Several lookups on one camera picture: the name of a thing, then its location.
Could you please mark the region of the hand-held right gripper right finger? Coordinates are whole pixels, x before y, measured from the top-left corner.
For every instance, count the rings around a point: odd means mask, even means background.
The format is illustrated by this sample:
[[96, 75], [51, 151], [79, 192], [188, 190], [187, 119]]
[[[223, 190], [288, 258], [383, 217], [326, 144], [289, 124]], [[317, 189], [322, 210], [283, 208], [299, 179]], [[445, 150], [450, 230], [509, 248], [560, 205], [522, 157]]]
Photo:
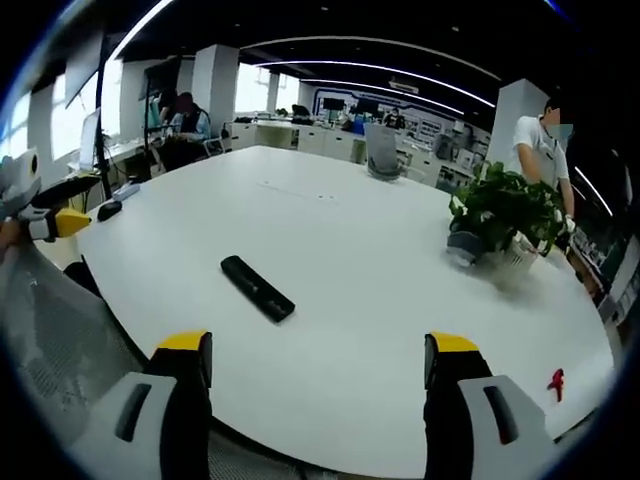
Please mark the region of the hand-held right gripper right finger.
[[425, 335], [426, 479], [536, 479], [555, 456], [543, 410], [479, 348]]

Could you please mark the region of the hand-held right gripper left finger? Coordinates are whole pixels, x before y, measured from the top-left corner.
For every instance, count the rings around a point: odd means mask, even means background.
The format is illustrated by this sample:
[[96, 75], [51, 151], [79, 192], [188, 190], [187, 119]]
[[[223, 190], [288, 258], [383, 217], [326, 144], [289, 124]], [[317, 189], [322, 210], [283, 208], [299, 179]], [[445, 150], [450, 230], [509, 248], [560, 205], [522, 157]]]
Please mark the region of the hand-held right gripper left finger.
[[207, 479], [213, 335], [164, 340], [141, 372], [119, 380], [92, 408], [74, 443], [91, 479]]

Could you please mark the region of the person's left hand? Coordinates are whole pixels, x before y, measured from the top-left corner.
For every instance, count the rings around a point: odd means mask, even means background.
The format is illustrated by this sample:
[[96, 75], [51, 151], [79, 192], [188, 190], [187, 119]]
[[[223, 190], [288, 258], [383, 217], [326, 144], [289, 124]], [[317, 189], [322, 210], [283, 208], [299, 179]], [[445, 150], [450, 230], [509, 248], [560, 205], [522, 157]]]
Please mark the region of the person's left hand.
[[0, 249], [5, 251], [15, 245], [21, 239], [21, 225], [14, 219], [5, 219], [1, 222]]

